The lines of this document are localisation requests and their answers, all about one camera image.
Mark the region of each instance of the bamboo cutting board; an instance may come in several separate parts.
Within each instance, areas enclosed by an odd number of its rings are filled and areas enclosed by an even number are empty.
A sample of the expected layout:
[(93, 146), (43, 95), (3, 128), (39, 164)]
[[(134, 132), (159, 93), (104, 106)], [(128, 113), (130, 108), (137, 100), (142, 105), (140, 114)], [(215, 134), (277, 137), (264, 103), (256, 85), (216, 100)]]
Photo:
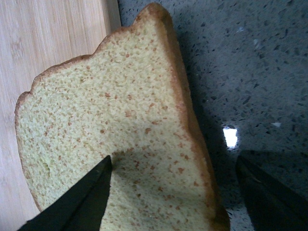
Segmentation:
[(92, 54), (119, 26), (117, 0), (1, 0), (0, 231), (15, 231), (39, 212), (17, 151), (18, 96), (50, 66)]

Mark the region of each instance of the bread slice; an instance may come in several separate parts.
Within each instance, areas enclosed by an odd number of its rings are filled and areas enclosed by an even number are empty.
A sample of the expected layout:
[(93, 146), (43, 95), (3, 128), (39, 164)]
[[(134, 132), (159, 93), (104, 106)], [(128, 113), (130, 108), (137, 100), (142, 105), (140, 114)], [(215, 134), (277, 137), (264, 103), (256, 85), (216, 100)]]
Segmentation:
[(37, 76), (18, 99), (15, 126), (40, 211), (110, 154), (102, 231), (229, 230), (176, 33), (159, 4), (93, 55)]

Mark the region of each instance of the countertop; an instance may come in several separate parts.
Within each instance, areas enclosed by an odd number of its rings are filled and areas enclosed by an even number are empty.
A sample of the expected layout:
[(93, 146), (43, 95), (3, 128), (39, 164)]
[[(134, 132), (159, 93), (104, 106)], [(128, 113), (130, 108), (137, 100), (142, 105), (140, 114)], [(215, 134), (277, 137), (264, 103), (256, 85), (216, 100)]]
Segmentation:
[[(150, 0), (118, 0), (129, 26)], [(161, 0), (171, 14), (231, 230), (254, 230), (240, 151), (308, 199), (308, 1)], [(227, 147), (224, 128), (236, 129)]]

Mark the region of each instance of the cutting board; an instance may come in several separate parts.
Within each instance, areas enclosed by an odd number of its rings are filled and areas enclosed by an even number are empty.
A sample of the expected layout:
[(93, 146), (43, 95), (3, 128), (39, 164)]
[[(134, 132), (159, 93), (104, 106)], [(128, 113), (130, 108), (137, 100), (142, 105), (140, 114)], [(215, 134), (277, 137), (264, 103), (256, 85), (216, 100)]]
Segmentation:
[(39, 212), (17, 151), (18, 96), (50, 66), (92, 54), (119, 26), (117, 0), (1, 0), (0, 231), (15, 231)]

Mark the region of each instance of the quartz countertop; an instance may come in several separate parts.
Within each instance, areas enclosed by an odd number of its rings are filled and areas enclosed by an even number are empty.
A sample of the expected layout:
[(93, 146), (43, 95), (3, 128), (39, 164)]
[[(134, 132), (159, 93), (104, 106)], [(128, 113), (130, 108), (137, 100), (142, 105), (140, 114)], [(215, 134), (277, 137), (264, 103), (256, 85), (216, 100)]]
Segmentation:
[[(150, 2), (118, 0), (122, 25)], [(253, 231), (235, 174), (241, 151), (308, 199), (308, 1), (158, 2), (173, 19), (231, 230)], [(224, 136), (232, 129), (235, 145)]]

